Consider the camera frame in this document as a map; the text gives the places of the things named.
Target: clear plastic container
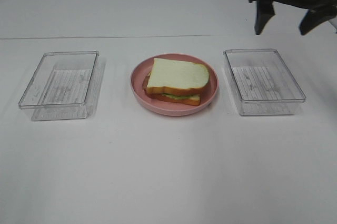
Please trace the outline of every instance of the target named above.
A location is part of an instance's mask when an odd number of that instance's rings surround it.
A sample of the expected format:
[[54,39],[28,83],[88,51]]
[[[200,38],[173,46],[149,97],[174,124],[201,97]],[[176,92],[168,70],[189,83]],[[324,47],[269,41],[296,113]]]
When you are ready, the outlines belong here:
[[44,54],[19,108],[32,121],[88,117],[96,108],[104,70],[98,56],[97,51]]
[[295,114],[305,95],[274,49],[226,50],[226,76],[240,115]]

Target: pink plate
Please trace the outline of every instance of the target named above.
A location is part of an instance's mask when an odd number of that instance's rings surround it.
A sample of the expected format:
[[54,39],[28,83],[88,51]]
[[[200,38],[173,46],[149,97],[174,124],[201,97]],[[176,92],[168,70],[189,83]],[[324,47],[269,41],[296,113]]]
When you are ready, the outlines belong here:
[[[204,64],[209,70],[210,80],[207,84],[205,92],[201,94],[200,105],[193,106],[180,103],[170,103],[152,99],[146,96],[144,90],[142,89],[142,84],[145,77],[152,69],[153,58],[163,58]],[[219,81],[212,67],[198,58],[185,54],[162,54],[143,61],[133,70],[130,77],[130,84],[133,94],[142,106],[149,109],[150,111],[168,116],[185,116],[204,109],[212,102],[219,87]]]

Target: bread slice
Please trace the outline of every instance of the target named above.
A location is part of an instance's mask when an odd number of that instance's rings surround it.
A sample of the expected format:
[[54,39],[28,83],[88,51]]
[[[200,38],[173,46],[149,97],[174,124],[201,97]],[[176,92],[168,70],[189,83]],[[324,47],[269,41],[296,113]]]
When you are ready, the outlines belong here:
[[172,94],[147,94],[146,92],[146,86],[148,83],[148,80],[150,78],[150,74],[149,73],[144,81],[143,81],[143,85],[142,88],[145,91],[145,94],[152,98],[152,99],[158,99],[161,101],[165,101],[165,102],[171,102],[171,103],[182,103],[182,104],[188,104],[188,105],[195,105],[198,106],[200,104],[200,95],[196,94],[196,95],[189,95],[189,96],[175,96]]
[[155,58],[146,92],[187,96],[202,93],[209,81],[205,65]]

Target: sandwich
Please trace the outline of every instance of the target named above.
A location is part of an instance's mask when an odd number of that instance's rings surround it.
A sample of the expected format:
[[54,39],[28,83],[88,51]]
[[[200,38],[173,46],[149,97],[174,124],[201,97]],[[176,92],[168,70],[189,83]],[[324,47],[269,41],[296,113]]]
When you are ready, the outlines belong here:
[[143,89],[150,98],[199,105],[208,81],[209,72],[204,64],[155,58]]

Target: white table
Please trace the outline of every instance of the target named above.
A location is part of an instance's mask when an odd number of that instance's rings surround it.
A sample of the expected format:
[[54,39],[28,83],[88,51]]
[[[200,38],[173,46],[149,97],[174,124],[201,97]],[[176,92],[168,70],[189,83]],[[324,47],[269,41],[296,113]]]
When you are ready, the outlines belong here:
[[[263,35],[299,34],[306,10],[274,6]],[[248,0],[0,0],[0,38],[253,35],[255,11]]]
[[[337,223],[335,38],[269,36],[0,41],[0,223]],[[293,116],[241,117],[225,49],[279,50],[307,102]],[[99,50],[95,115],[31,122],[17,107],[45,52]],[[134,98],[142,60],[179,52],[210,63],[220,91],[172,118]]]

